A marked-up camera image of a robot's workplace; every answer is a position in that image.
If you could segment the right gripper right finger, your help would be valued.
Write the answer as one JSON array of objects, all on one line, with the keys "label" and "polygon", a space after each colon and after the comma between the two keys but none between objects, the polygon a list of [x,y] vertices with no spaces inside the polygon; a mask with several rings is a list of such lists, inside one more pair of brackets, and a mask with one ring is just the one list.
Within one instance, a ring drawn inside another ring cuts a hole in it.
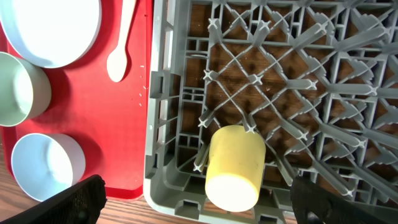
[{"label": "right gripper right finger", "polygon": [[392,222],[392,210],[350,202],[297,176],[290,187],[297,223],[383,224]]}]

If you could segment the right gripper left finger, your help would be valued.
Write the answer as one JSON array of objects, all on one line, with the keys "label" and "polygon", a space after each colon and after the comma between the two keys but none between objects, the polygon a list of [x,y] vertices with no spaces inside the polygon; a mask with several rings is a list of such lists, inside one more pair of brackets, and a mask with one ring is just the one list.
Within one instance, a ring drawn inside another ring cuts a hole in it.
[{"label": "right gripper left finger", "polygon": [[96,223],[106,201],[105,181],[96,174],[1,223]]}]

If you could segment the light blue bowl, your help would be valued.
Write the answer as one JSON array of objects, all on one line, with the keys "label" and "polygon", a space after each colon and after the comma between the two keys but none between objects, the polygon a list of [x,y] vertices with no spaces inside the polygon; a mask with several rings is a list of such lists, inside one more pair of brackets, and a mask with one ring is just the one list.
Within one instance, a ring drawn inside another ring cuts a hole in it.
[{"label": "light blue bowl", "polygon": [[83,177],[86,160],[70,136],[31,133],[16,142],[11,166],[19,187],[43,202],[76,184]]}]

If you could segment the yellow cup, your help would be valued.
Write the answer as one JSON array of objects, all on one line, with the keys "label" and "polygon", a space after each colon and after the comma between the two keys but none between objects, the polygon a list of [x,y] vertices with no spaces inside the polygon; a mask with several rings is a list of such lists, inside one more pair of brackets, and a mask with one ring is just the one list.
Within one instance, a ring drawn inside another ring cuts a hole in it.
[{"label": "yellow cup", "polygon": [[230,125],[211,138],[205,192],[211,203],[229,212],[245,212],[259,199],[266,145],[258,133]]}]

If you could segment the green bowl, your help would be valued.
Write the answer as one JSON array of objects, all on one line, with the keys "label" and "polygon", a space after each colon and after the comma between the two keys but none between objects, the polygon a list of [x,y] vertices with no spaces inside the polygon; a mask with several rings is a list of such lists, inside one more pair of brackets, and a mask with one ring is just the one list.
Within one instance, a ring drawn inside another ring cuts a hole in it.
[{"label": "green bowl", "polygon": [[51,85],[41,68],[1,52],[1,126],[13,127],[37,117],[51,98]]}]

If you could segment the white plastic spoon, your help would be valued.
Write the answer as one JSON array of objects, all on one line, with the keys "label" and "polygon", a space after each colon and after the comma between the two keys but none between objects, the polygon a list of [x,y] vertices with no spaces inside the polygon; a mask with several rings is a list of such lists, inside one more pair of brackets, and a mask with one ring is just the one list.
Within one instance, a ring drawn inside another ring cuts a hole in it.
[{"label": "white plastic spoon", "polygon": [[106,64],[108,75],[113,82],[120,82],[126,72],[126,44],[136,2],[136,0],[123,0],[118,42],[115,49],[109,54]]}]

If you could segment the light blue plate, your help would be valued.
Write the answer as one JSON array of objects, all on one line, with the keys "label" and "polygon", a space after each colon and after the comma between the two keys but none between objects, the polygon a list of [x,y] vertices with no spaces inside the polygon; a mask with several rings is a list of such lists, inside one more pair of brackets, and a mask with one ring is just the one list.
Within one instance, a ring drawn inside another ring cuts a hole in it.
[{"label": "light blue plate", "polygon": [[1,0],[1,25],[30,63],[60,68],[89,51],[100,30],[100,0]]}]

